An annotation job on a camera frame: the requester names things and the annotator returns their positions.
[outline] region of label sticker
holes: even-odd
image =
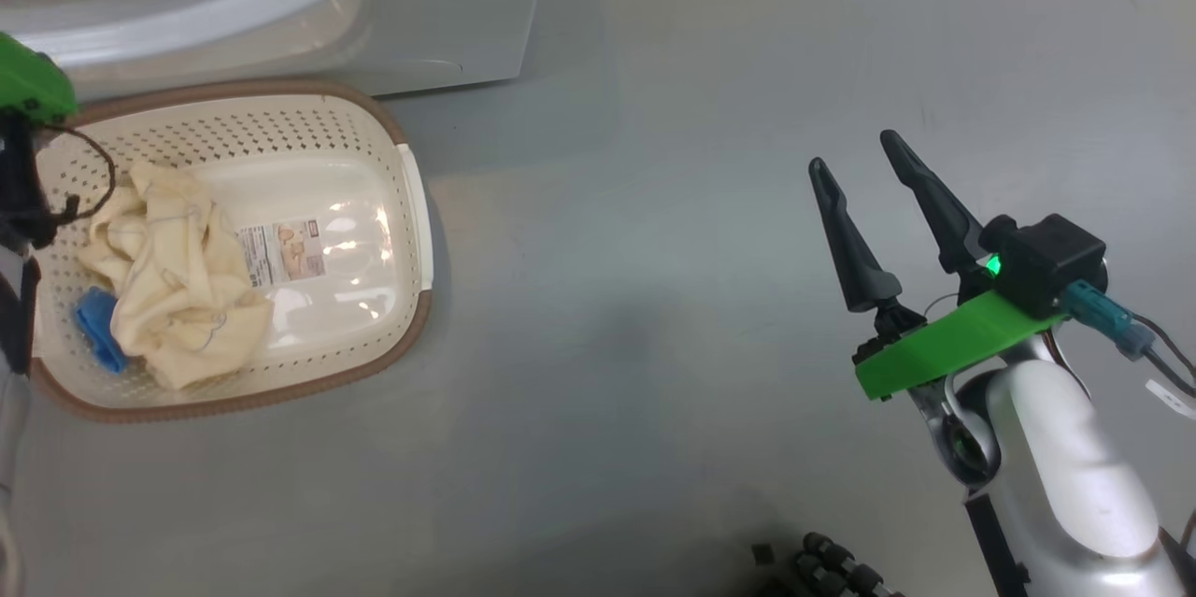
[[[267,226],[250,226],[237,232],[254,287],[268,287],[321,278],[324,246],[316,219]]]
[[[1189,420],[1196,420],[1196,409],[1192,409],[1191,406],[1180,401],[1178,396],[1167,391],[1167,389],[1161,384],[1154,380],[1149,380],[1146,383],[1146,389],[1151,394],[1161,398],[1163,402],[1166,403],[1167,407],[1174,410],[1176,413],[1179,413],[1180,415],[1188,418]]]

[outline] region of brown basket rim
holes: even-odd
[[[212,102],[216,99],[234,98],[234,96],[287,96],[287,95],[318,95],[336,96],[352,104],[365,109],[373,116],[390,139],[399,145],[407,142],[407,134],[401,124],[391,118],[389,112],[378,104],[371,96],[355,91],[340,84],[313,80],[269,80],[269,81],[236,81],[230,84],[213,84],[207,86],[195,86],[144,96],[129,96],[124,99],[115,99],[91,106],[79,112],[71,120],[74,128],[110,121],[120,116],[130,116],[133,112],[153,111],[167,106],[179,106],[179,104],[193,104],[199,102]],[[201,401],[196,403],[183,403],[179,406],[167,406],[161,408],[105,408],[83,401],[67,391],[45,366],[41,358],[33,359],[30,366],[30,378],[35,386],[45,392],[67,410],[94,421],[110,424],[133,422],[159,422],[167,420],[184,420],[190,418],[205,418],[209,415],[222,415],[237,413],[239,410],[251,410],[274,406],[312,394],[319,394],[346,384],[365,379],[386,370],[391,364],[398,361],[407,354],[423,333],[428,315],[432,311],[432,290],[420,292],[415,304],[415,315],[408,325],[403,337],[383,355],[368,364],[341,371],[319,379],[293,384],[280,389],[271,389],[234,398],[219,401]]]

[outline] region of washing machine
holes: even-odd
[[[536,0],[0,0],[0,31],[83,100],[248,78],[368,95],[519,73]]]

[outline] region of blue cloth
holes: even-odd
[[[99,287],[90,287],[75,307],[75,321],[93,346],[92,353],[100,366],[120,374],[128,367],[129,359],[121,346],[112,340],[112,311],[116,297]]]

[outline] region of beige towel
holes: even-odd
[[[254,291],[234,231],[200,181],[138,163],[91,221],[79,261],[112,282],[112,336],[182,389],[240,368],[274,305]]]

